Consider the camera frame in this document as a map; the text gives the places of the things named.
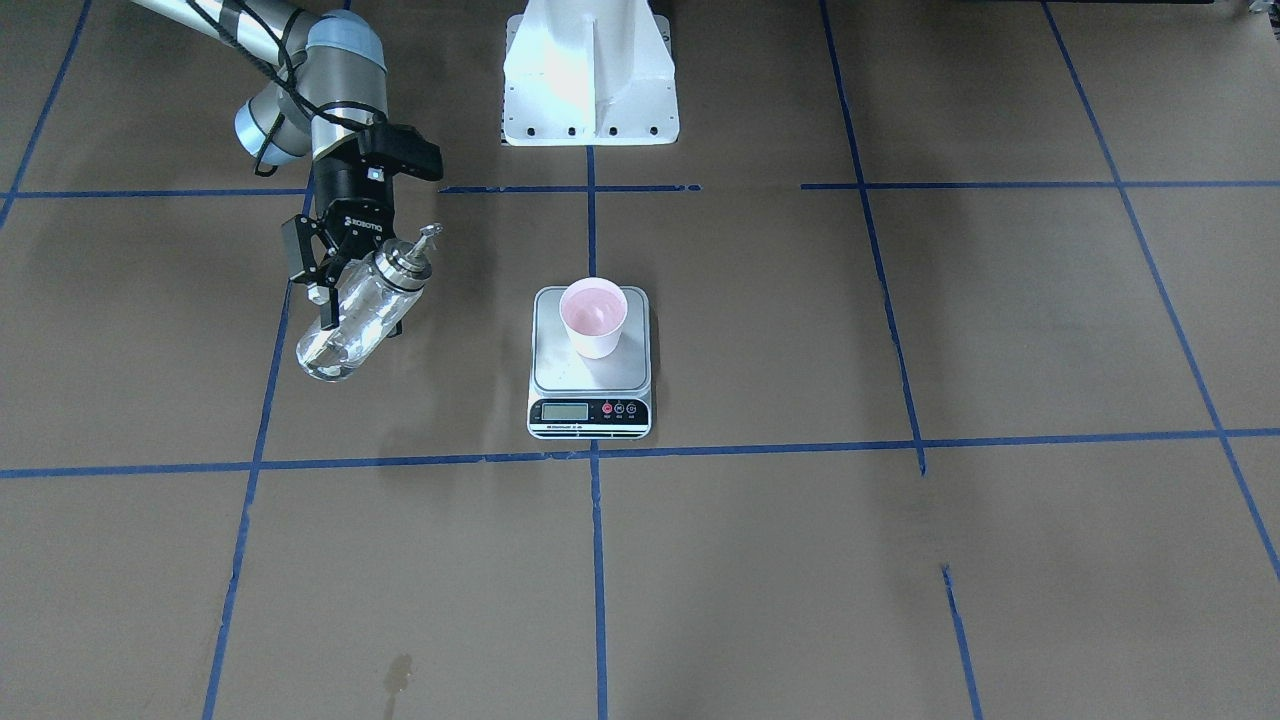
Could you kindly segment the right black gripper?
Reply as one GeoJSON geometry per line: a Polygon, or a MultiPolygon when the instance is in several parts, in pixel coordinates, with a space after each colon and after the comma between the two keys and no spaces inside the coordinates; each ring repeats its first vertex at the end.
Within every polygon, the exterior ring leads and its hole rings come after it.
{"type": "MultiPolygon", "coordinates": [[[[288,279],[307,288],[320,307],[320,329],[340,324],[340,273],[396,236],[393,181],[387,170],[346,160],[314,163],[317,219],[294,215],[282,224],[288,279]]],[[[413,300],[387,307],[387,338],[403,333],[413,300]]]]}

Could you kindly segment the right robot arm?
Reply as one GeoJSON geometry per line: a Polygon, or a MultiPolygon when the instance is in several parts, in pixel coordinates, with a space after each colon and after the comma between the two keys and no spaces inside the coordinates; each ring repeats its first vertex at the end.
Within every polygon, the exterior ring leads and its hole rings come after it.
{"type": "Polygon", "coordinates": [[[440,149],[390,120],[380,37],[346,9],[288,1],[148,1],[146,8],[234,49],[268,85],[237,111],[236,137],[257,176],[308,160],[307,211],[282,233],[291,281],[320,306],[319,327],[347,322],[347,269],[394,236],[394,179],[438,181],[440,149]]]}

